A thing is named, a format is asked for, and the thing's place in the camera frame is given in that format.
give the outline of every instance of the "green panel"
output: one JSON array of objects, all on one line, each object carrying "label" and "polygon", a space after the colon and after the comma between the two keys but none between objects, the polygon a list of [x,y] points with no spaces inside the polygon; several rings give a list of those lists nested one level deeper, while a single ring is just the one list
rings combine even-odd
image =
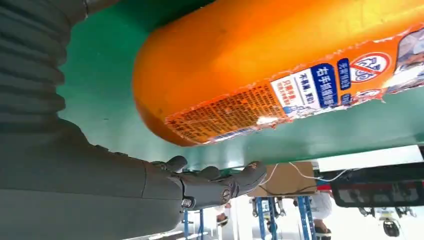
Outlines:
[{"label": "green panel", "polygon": [[192,168],[277,163],[404,146],[424,139],[424,88],[279,125],[218,144],[182,148],[153,135],[133,102],[131,76],[148,33],[210,0],[127,0],[80,23],[68,48],[61,115],[92,144],[148,161],[184,155]]}]

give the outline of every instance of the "metal stand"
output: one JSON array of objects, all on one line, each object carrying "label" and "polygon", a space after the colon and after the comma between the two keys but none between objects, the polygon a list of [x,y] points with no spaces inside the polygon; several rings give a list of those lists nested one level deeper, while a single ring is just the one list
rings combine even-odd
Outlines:
[{"label": "metal stand", "polygon": [[[199,240],[204,240],[204,235],[205,235],[205,222],[204,222],[204,214],[203,214],[203,209],[200,209],[199,211],[200,213],[200,226],[199,229],[197,231],[197,237],[196,239]],[[189,222],[189,212],[187,211],[187,209],[184,210],[184,238],[186,240],[189,239],[189,224],[193,223],[193,222]]]},{"label": "metal stand", "polygon": [[304,240],[317,240],[314,227],[314,219],[312,217],[311,204],[308,196],[297,197],[297,203],[299,206],[300,219],[302,222],[303,239]]},{"label": "metal stand", "polygon": [[184,210],[184,238],[188,239],[189,237],[189,211]]},{"label": "metal stand", "polygon": [[276,210],[274,209],[274,198],[268,197],[269,204],[269,221],[271,222],[270,230],[272,234],[272,240],[277,240],[277,224],[276,224]]},{"label": "metal stand", "polygon": [[[262,208],[262,200],[267,200],[269,209]],[[257,197],[256,198],[256,207],[257,207],[257,216],[259,218],[259,230],[260,230],[260,238],[265,240],[265,236],[267,235],[265,232],[264,226],[264,213],[269,214],[269,222],[270,222],[270,232],[272,234],[272,240],[277,240],[277,224],[276,224],[276,216],[274,209],[274,198],[273,197]]]},{"label": "metal stand", "polygon": [[203,220],[203,209],[200,209],[200,226],[199,226],[199,230],[198,230],[198,234],[200,234],[200,240],[203,240],[203,233],[204,233],[204,220]]},{"label": "metal stand", "polygon": [[262,240],[265,240],[265,226],[264,226],[264,212],[262,210],[262,197],[256,198],[256,205],[257,205],[257,216],[259,219],[259,231],[260,231],[260,238]]},{"label": "metal stand", "polygon": [[314,218],[312,217],[310,199],[308,196],[304,196],[303,199],[306,207],[307,220],[309,222],[310,235],[312,236],[312,240],[317,240],[317,236],[315,234]]}]

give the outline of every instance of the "red circle sign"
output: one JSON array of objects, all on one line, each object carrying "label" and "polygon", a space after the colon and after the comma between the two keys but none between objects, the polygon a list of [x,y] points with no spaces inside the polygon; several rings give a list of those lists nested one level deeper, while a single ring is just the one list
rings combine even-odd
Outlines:
[{"label": "red circle sign", "polygon": [[368,82],[389,68],[391,58],[384,52],[370,52],[355,59],[350,64],[351,82]]}]

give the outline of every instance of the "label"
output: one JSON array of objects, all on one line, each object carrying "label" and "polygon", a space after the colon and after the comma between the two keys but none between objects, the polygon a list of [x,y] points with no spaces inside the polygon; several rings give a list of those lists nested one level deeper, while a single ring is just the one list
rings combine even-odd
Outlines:
[{"label": "label", "polygon": [[311,69],[277,79],[271,86],[285,114],[291,118],[321,109]]},{"label": "label", "polygon": [[333,66],[328,63],[322,63],[311,67],[311,71],[321,108],[326,109],[336,106],[338,103],[337,85]]},{"label": "label", "polygon": [[266,82],[171,115],[165,124],[194,143],[219,142],[255,131],[258,125],[289,121],[278,101]]},{"label": "label", "polygon": [[383,87],[397,94],[424,86],[424,28],[411,32],[399,42],[394,76]]},{"label": "label", "polygon": [[349,59],[343,58],[337,61],[338,69],[338,82],[340,83],[341,90],[347,90],[351,88],[351,71],[349,67]]},{"label": "label", "polygon": [[390,56],[384,52],[371,52],[358,57],[350,66],[352,83],[364,83],[378,77],[390,65]]},{"label": "label", "polygon": [[169,115],[165,124],[208,144],[424,86],[423,26],[323,56],[300,71],[282,68],[272,79]]}]

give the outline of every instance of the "wire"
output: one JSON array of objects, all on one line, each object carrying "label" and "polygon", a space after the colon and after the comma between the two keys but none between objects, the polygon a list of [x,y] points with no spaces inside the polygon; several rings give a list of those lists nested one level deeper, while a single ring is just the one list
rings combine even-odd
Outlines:
[{"label": "wire", "polygon": [[264,185],[264,184],[266,184],[272,177],[273,177],[273,175],[274,175],[274,172],[276,171],[276,169],[277,169],[277,167],[278,167],[278,165],[279,165],[279,163],[277,163],[275,166],[274,166],[274,169],[272,170],[272,172],[271,172],[271,174],[269,175],[269,177],[268,177],[268,179],[266,180],[266,181],[264,181],[264,180],[262,180],[262,182],[259,184],[259,186],[261,186],[261,185]]},{"label": "wire", "polygon": [[292,165],[298,172],[299,172],[299,174],[302,176],[302,177],[304,177],[304,178],[306,178],[306,179],[315,179],[315,180],[320,180],[320,181],[323,181],[323,182],[327,182],[327,183],[329,183],[329,182],[332,182],[332,181],[334,181],[334,180],[336,180],[336,179],[338,179],[341,175],[343,175],[344,173],[346,173],[347,171],[349,171],[349,170],[353,170],[353,171],[357,171],[357,170],[360,170],[361,168],[357,168],[357,169],[345,169],[345,170],[343,170],[341,173],[339,173],[337,176],[335,176],[334,178],[332,178],[332,179],[323,179],[323,177],[322,176],[320,176],[320,177],[314,177],[314,176],[305,176],[300,170],[299,170],[299,168],[296,166],[296,165],[294,165],[293,163],[291,163],[291,162],[289,162],[289,164],[290,165]]},{"label": "wire", "polygon": [[299,193],[305,193],[306,194],[308,192],[302,192],[302,191],[304,191],[306,189],[310,189],[310,188],[315,188],[315,187],[317,187],[317,185],[310,185],[310,186],[304,187],[304,188],[299,189],[299,190],[294,191],[294,192],[282,192],[282,193],[273,193],[273,192],[270,192],[267,189],[265,189],[263,186],[259,186],[259,187],[270,195],[294,195],[294,194],[299,194]]}]

